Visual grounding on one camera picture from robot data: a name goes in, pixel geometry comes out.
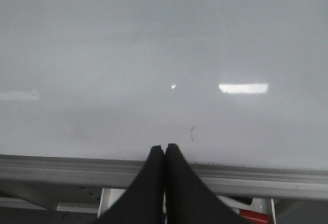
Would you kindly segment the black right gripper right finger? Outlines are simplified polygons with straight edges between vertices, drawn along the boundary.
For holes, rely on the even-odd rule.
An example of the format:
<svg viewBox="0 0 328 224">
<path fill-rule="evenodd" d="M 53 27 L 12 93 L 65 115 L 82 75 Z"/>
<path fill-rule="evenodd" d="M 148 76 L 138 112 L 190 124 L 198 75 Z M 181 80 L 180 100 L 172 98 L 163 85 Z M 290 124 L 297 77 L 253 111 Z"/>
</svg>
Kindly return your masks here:
<svg viewBox="0 0 328 224">
<path fill-rule="evenodd" d="M 165 172 L 168 223 L 246 223 L 200 180 L 176 144 L 166 149 Z"/>
</svg>

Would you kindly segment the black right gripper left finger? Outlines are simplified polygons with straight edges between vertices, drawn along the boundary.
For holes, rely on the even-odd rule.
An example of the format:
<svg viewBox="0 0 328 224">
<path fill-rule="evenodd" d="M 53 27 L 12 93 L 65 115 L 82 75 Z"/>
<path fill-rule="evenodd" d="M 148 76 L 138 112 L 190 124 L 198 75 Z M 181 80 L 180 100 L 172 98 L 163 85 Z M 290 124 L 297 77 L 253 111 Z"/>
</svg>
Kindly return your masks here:
<svg viewBox="0 0 328 224">
<path fill-rule="evenodd" d="M 163 165 L 161 146 L 153 146 L 132 183 L 95 223 L 162 223 Z"/>
</svg>

